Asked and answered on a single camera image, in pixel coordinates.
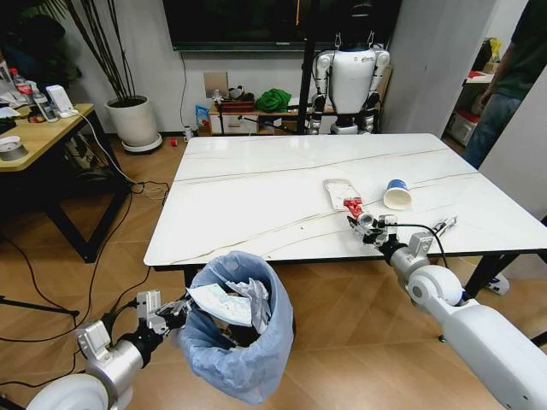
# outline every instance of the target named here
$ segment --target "trash can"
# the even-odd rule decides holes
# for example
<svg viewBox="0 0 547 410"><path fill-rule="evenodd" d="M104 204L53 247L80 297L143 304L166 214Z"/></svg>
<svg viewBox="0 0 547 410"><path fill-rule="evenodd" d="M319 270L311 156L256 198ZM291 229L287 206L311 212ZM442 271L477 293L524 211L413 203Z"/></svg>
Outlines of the trash can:
<svg viewBox="0 0 547 410"><path fill-rule="evenodd" d="M233 251L218 257L194 278L191 288L218 284L228 290L221 278L262 281L270 295L268 328L248 348L230 350L213 320L194 308L178 343L196 375L231 397L260 404L279 387L285 370L294 338L292 305L275 271L258 256Z"/></svg>

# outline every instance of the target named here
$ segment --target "white box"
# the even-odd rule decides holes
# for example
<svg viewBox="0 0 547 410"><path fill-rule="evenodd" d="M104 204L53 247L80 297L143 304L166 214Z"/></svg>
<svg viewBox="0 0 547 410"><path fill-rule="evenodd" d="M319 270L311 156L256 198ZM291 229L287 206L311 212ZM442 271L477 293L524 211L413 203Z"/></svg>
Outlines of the white box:
<svg viewBox="0 0 547 410"><path fill-rule="evenodd" d="M446 131L457 141L467 146L471 134L479 123L480 117L463 109L458 109L450 117Z"/></svg>
<svg viewBox="0 0 547 410"><path fill-rule="evenodd" d="M55 104L55 107L61 113L74 110L70 98L68 98L67 92L60 85L50 85L45 87L46 91L50 95L51 101Z"/></svg>

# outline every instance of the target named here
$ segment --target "white flower pot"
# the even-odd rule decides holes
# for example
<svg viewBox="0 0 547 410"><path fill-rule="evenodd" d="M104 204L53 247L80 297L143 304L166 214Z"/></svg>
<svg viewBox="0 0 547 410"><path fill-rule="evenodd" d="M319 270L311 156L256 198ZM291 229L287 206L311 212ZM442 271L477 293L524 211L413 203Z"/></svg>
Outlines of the white flower pot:
<svg viewBox="0 0 547 410"><path fill-rule="evenodd" d="M162 143L157 132L156 119L147 97L135 96L141 101L133 107L116 107L118 99L106 103L123 148L130 152L145 152Z"/></svg>

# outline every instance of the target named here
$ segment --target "green cloth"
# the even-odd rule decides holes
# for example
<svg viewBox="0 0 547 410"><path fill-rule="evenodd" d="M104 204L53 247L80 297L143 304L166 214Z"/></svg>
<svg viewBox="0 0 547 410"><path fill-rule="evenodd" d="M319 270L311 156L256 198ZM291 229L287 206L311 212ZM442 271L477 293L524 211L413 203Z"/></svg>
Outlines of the green cloth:
<svg viewBox="0 0 547 410"><path fill-rule="evenodd" d="M266 91L256 100L256 107L265 113L285 112L290 99L291 94L288 92L273 88L270 91Z"/></svg>
<svg viewBox="0 0 547 410"><path fill-rule="evenodd" d="M529 0L511 42L507 72L494 92L523 100L547 64L547 0Z"/></svg>

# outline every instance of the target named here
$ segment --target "water bottle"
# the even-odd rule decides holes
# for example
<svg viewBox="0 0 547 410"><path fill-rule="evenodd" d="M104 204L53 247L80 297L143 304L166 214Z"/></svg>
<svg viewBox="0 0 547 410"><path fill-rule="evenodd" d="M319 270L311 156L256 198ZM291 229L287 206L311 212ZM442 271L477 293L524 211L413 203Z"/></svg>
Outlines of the water bottle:
<svg viewBox="0 0 547 410"><path fill-rule="evenodd" d="M23 79L23 77L19 74L19 71L17 71L17 68L11 68L9 70L9 73L14 79L15 88L17 88L17 91L21 93L22 96L25 98L28 106L31 107L32 105L34 105L34 101L32 99L32 88L26 82L26 80Z"/></svg>
<svg viewBox="0 0 547 410"><path fill-rule="evenodd" d="M38 87L36 86L36 83L29 81L32 85L32 99L38 105L38 108L40 109L40 112L44 116L45 120L48 122L56 122L59 119L53 112L53 109L50 106L50 102L48 101L48 98L40 92Z"/></svg>

